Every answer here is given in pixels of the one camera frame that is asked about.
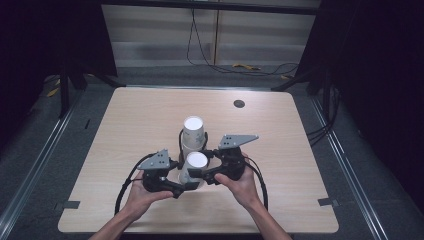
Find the table top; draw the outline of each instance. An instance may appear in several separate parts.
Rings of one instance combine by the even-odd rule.
[[[243,108],[235,100],[245,103]],[[188,116],[199,116],[208,149],[224,134],[254,134],[241,146],[256,161],[268,190],[269,212],[290,233],[332,233],[338,222],[293,98],[288,93],[249,90],[118,88],[115,90],[69,201],[59,230],[96,232],[114,214],[116,197],[134,165],[164,148],[178,160],[178,134]],[[220,163],[212,160],[212,165]],[[169,173],[178,182],[178,170]],[[262,191],[257,181],[258,194]],[[124,195],[125,204],[129,189]],[[204,184],[178,199],[155,202],[126,232],[257,233],[247,211],[222,185]]]

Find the light wood surface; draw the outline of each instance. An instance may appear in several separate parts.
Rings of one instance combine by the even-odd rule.
[[[236,108],[243,100],[244,108]],[[269,195],[269,211],[291,233],[338,230],[331,206],[318,199],[327,192],[288,93],[244,90],[118,88],[87,155],[70,201],[62,232],[96,232],[113,216],[116,197],[133,166],[143,156],[169,150],[178,159],[178,134],[188,116],[200,116],[209,134],[208,149],[216,149],[224,134],[257,134],[241,146],[259,165]],[[219,164],[214,158],[213,164]],[[168,179],[177,182],[178,170]],[[257,182],[259,196],[262,197]],[[122,200],[125,204],[129,189]],[[152,204],[127,232],[255,233],[255,223],[224,186],[204,184],[179,199]]]

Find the forearm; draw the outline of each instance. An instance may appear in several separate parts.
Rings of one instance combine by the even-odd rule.
[[[125,211],[116,214],[90,240],[117,240],[134,220]]]
[[[265,240],[289,240],[291,237],[284,231],[284,229],[275,221],[275,219],[269,214],[266,208],[261,202],[252,204],[246,207],[246,210],[252,216],[256,223],[262,237]]]

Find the hand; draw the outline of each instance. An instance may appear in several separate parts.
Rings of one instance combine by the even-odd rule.
[[[249,163],[248,156],[242,153],[246,162]],[[244,208],[251,207],[260,202],[258,192],[256,191],[253,171],[249,167],[244,168],[244,173],[238,181],[233,181],[227,176],[217,173],[215,179],[222,185],[228,187],[233,193],[237,202]]]
[[[139,219],[149,209],[150,205],[158,200],[171,198],[173,196],[170,191],[149,192],[143,187],[143,173],[141,170],[135,177],[131,186],[130,195],[128,196],[125,206],[121,212],[125,212],[133,221]]]

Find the cup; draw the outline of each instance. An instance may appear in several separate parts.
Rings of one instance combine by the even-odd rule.
[[[207,167],[208,158],[203,153],[191,152],[187,155],[187,159],[184,163],[184,166],[181,169],[180,174],[178,175],[178,180],[183,185],[190,182],[198,182],[199,186],[197,188],[200,188],[203,185],[204,180],[201,178],[190,177],[188,169],[205,170]]]
[[[203,120],[197,116],[190,116],[184,120],[182,143],[187,148],[198,149],[205,142]]]

